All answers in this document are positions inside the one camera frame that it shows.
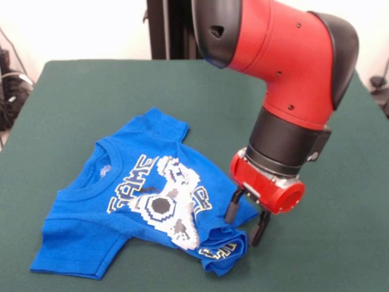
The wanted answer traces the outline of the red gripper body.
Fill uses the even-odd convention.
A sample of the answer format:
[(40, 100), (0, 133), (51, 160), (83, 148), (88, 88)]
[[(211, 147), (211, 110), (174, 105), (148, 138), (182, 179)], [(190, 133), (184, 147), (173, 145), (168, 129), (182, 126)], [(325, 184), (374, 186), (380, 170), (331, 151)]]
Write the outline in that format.
[(302, 199), (305, 185), (299, 177), (285, 178), (256, 168), (240, 149), (230, 163), (236, 184), (255, 196), (255, 202), (273, 214), (291, 211)]

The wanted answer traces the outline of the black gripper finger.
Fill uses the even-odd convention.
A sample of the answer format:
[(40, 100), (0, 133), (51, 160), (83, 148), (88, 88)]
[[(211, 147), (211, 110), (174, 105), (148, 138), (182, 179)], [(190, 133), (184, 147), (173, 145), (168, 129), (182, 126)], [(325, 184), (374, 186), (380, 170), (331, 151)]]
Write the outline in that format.
[(226, 223), (233, 223), (239, 209), (239, 201), (244, 194), (245, 190), (240, 187), (238, 187), (233, 193), (224, 217)]
[(271, 212), (268, 210), (262, 210), (260, 213), (259, 221), (252, 228), (250, 233), (250, 246), (258, 246), (262, 236), (270, 222)]

